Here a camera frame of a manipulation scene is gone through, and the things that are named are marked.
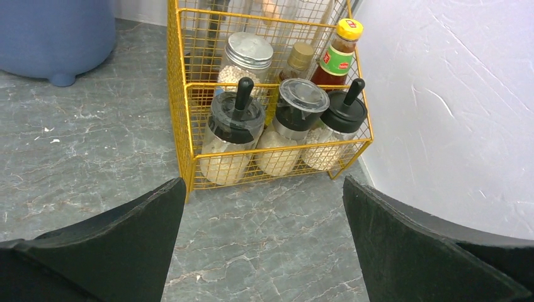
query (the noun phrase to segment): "black handle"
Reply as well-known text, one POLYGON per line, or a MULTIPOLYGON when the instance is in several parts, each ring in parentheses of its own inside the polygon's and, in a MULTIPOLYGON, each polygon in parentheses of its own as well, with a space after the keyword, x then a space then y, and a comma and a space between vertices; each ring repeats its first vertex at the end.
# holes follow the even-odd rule
POLYGON ((254 88, 254 82, 249 77, 242 77, 237 84, 236 105, 234 108, 234 114, 232 120, 240 121, 243 116, 243 112, 247 110, 252 102, 250 97, 252 89, 254 88))
POLYGON ((343 104, 347 106, 351 106, 354 101, 356 101, 356 98, 360 95, 360 93, 363 91, 363 88, 365 87, 365 81, 363 79, 357 78, 352 81, 351 87, 349 88, 349 91, 347 92, 347 95, 345 95, 345 99, 343 100, 343 104))

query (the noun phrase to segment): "white granules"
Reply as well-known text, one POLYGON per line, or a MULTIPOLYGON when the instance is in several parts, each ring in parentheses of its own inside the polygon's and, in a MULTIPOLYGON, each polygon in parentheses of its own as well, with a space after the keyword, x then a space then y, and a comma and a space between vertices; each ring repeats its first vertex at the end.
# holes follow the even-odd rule
MULTIPOLYGON (((261 81, 258 77, 250 71, 242 70, 237 66, 228 65, 225 66, 220 72, 219 77, 217 78, 218 83, 235 83, 237 84, 242 77, 249 77, 252 79, 254 84, 261 84, 261 81)), ((221 87, 224 91, 237 91, 236 87, 221 87)), ((261 94, 261 89, 254 87, 252 89, 252 97, 257 97, 261 94)))
MULTIPOLYGON (((339 139, 331 134, 329 129, 316 128, 308 133, 305 144, 339 142, 339 139)), ((303 151, 302 160, 313 169, 328 171, 338 163, 342 154, 342 145, 308 148, 303 151)))
MULTIPOLYGON (((263 133, 258 142, 258 149, 292 147, 296 146, 297 141, 290 140, 278 134, 276 131, 266 131, 263 133)), ((300 150, 287 150, 265 152, 257 154, 256 162, 263 172, 279 177, 285 176, 293 170, 297 163, 300 150)))
MULTIPOLYGON (((239 151, 240 145, 224 142, 215 137, 210 143, 202 146, 202 154, 239 151)), ((223 155, 200 159, 200 171, 211 182, 220 186, 237 183, 245 175, 250 155, 223 155)))

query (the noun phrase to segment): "yellow wire rack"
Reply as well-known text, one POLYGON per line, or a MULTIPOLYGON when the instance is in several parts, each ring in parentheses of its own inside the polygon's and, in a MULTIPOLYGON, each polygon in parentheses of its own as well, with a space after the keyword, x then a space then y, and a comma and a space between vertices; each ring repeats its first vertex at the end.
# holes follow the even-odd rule
MULTIPOLYGON (((307 0, 324 4, 328 1, 307 0)), ((186 7, 195 7, 193 2, 185 1, 186 7)), ((259 168, 259 160, 267 162, 275 169, 285 162, 297 162, 291 173, 286 176, 327 172, 335 179, 347 169, 373 142, 373 130, 370 116, 360 127, 354 140, 343 142, 318 143, 294 147, 257 149, 249 151, 226 152, 220 154, 201 154, 204 129, 210 114, 210 102, 216 86, 236 86, 235 84, 216 83, 220 57, 225 39, 235 31, 242 31, 250 24, 255 25, 255 33, 268 40, 275 54, 270 74, 263 84, 255 87, 263 93, 258 99, 266 105, 269 95, 278 89, 275 76, 285 65, 287 54, 296 41, 315 43, 317 59, 331 40, 335 31, 334 25, 312 23, 328 22, 334 24, 340 18, 351 16, 349 1, 332 0, 331 12, 325 17, 320 15, 324 9, 319 5, 296 20, 281 20, 265 16, 233 13, 237 8, 231 5, 228 12, 209 11, 197 8, 180 8, 178 0, 168 3, 168 86, 171 118, 173 122, 176 155, 181 177, 184 178, 189 193, 197 189, 231 186, 256 181, 265 181, 277 177, 265 174, 259 168), (215 33, 208 33, 208 38, 198 37, 199 22, 218 20, 215 33), (206 43, 210 43, 212 51, 206 51, 206 43), (316 159, 335 158, 333 162, 316 165, 320 170, 309 167, 302 158, 307 155, 316 159)), ((358 50, 355 49, 356 64, 353 64, 351 77, 363 77, 360 69, 358 50)), ((310 78, 315 66, 311 67, 306 78, 310 78)), ((325 89, 347 89, 349 86, 321 86, 325 89)), ((363 100, 367 105, 365 92, 363 100)))

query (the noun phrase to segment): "blue plastic bin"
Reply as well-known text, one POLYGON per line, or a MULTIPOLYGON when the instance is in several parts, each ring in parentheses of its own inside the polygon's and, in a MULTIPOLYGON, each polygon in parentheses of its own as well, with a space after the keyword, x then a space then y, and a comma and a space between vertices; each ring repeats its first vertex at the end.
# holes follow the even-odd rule
POLYGON ((0 69, 70 86, 115 45, 112 0, 0 0, 0 69))

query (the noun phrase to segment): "countertop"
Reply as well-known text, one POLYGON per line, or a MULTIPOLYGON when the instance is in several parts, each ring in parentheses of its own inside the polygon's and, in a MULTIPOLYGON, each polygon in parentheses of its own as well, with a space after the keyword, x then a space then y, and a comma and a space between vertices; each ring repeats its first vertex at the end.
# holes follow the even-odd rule
MULTIPOLYGON (((166 28, 116 27, 110 58, 71 87, 0 72, 0 240, 35 238, 179 176, 166 28)), ((366 182, 359 163, 347 174, 366 182)), ((194 192, 162 301, 369 301, 343 178, 194 192)))

